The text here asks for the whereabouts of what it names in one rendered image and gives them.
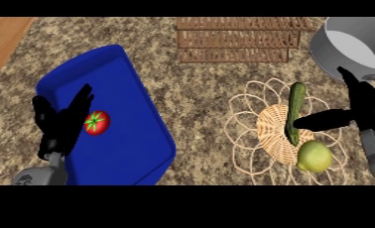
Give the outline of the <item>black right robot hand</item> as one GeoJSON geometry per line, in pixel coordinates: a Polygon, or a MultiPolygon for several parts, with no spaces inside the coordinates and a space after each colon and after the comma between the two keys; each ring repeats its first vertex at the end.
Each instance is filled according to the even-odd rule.
{"type": "Polygon", "coordinates": [[[340,66],[337,68],[349,90],[349,109],[328,109],[294,120],[297,129],[313,132],[331,130],[356,122],[361,131],[375,130],[375,87],[361,81],[355,74],[340,66]]]}

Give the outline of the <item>grey metal pot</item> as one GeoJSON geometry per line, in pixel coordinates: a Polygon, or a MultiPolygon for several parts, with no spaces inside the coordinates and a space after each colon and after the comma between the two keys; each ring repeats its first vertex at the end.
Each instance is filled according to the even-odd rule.
{"type": "Polygon", "coordinates": [[[312,58],[336,79],[343,66],[359,80],[375,80],[375,17],[328,17],[311,40],[312,58]]]}

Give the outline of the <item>blue plastic tray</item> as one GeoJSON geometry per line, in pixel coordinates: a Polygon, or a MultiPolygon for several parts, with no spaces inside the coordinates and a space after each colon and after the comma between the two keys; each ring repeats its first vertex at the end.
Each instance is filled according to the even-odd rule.
{"type": "Polygon", "coordinates": [[[123,46],[96,48],[62,63],[37,83],[37,94],[65,109],[93,88],[89,124],[67,157],[68,184],[155,184],[176,145],[123,46]]]}

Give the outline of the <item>red tomato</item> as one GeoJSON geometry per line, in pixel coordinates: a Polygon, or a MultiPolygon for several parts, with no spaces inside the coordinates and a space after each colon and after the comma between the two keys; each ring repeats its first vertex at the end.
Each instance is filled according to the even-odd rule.
{"type": "Polygon", "coordinates": [[[110,115],[105,111],[93,111],[85,122],[85,129],[89,135],[101,135],[110,126],[110,115]]]}

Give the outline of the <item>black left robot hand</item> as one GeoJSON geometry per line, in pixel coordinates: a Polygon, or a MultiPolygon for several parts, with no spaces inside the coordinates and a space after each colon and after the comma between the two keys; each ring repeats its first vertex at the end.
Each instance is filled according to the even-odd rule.
{"type": "Polygon", "coordinates": [[[93,88],[85,85],[70,106],[57,111],[51,101],[42,95],[33,98],[36,123],[43,132],[39,158],[48,160],[52,153],[67,157],[77,144],[86,119],[91,115],[95,95],[93,88]]]}

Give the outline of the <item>long green squash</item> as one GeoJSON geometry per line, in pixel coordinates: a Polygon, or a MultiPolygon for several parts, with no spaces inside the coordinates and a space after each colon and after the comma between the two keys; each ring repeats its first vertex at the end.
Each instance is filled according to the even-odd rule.
{"type": "Polygon", "coordinates": [[[296,82],[290,88],[288,112],[285,122],[287,138],[294,146],[299,144],[299,129],[293,126],[293,123],[299,118],[305,94],[306,94],[305,84],[302,82],[296,82]]]}

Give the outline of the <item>woven wicker placemat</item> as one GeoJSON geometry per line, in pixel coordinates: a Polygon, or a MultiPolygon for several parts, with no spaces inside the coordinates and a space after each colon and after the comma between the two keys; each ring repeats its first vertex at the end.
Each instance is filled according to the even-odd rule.
{"type": "Polygon", "coordinates": [[[277,78],[248,81],[244,92],[231,98],[225,134],[232,143],[232,164],[253,185],[347,183],[349,156],[342,131],[315,133],[293,126],[297,117],[309,115],[313,105],[324,103],[303,84],[277,78]],[[300,162],[303,144],[315,141],[325,143],[325,155],[331,158],[321,171],[300,162]]]}

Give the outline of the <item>brown tiered shelf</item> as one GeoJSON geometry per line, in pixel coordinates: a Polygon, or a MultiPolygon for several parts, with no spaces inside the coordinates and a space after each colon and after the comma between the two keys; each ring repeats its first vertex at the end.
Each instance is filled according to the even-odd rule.
{"type": "Polygon", "coordinates": [[[182,62],[288,62],[300,35],[315,30],[306,17],[178,17],[182,62]]]}

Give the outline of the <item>yellow-green lime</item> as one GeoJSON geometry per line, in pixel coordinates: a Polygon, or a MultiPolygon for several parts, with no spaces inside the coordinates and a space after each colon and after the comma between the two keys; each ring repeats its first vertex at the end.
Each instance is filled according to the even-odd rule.
{"type": "Polygon", "coordinates": [[[319,141],[308,141],[297,152],[296,166],[303,171],[324,172],[331,166],[331,150],[319,141]]]}

